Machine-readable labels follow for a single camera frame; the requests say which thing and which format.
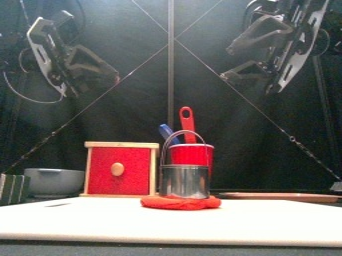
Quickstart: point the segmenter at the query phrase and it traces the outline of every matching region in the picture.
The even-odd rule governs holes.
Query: red handle
[[[183,107],[179,110],[179,118],[182,123],[182,129],[195,132],[195,122],[193,109],[190,107]],[[197,143],[197,136],[191,133],[185,134],[186,143]]]

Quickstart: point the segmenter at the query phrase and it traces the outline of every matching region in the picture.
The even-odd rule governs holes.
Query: red wooden box
[[[157,193],[159,144],[86,142],[89,148],[82,196],[142,196]]]

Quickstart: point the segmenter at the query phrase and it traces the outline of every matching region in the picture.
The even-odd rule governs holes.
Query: red towel
[[[210,196],[206,199],[179,198],[146,196],[141,200],[142,206],[147,208],[158,208],[167,210],[201,210],[207,208],[218,208],[221,206],[221,199]]]

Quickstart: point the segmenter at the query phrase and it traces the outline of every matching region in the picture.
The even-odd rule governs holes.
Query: table surface
[[[139,198],[76,197],[0,208],[3,241],[342,247],[342,208],[223,200],[218,209],[145,208]]]

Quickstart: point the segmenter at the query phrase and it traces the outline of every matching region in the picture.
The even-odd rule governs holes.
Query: can handle
[[[162,166],[163,163],[165,163],[166,150],[167,150],[167,148],[169,148],[169,146],[170,146],[170,144],[171,144],[173,139],[174,139],[175,137],[178,137],[179,135],[186,134],[186,133],[194,134],[194,135],[202,140],[203,144],[207,145],[205,139],[201,137],[201,135],[199,135],[197,132],[194,132],[194,131],[191,131],[191,130],[179,130],[179,131],[174,132],[174,133],[169,136],[169,138],[167,138],[167,140],[166,140],[166,142],[165,142],[165,145],[163,145],[162,155],[161,155],[161,166]],[[209,149],[207,149],[207,147],[206,147],[206,153],[207,153],[207,166],[209,166]]]

